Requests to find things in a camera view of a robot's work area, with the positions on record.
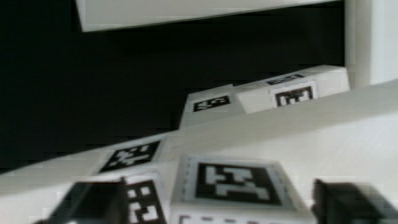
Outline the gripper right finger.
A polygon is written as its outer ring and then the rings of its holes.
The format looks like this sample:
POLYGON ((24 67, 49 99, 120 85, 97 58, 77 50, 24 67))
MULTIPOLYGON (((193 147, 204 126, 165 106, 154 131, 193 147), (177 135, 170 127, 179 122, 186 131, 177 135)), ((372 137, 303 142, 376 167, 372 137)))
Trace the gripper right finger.
POLYGON ((398 209, 369 183, 314 180, 316 224, 398 224, 398 209))

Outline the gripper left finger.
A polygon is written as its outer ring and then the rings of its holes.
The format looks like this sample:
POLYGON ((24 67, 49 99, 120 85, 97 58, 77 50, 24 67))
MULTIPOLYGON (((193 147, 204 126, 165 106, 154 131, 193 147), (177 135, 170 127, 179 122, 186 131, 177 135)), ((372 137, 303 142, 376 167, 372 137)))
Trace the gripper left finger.
POLYGON ((33 224, 127 224, 124 180, 76 182, 47 218, 33 224))

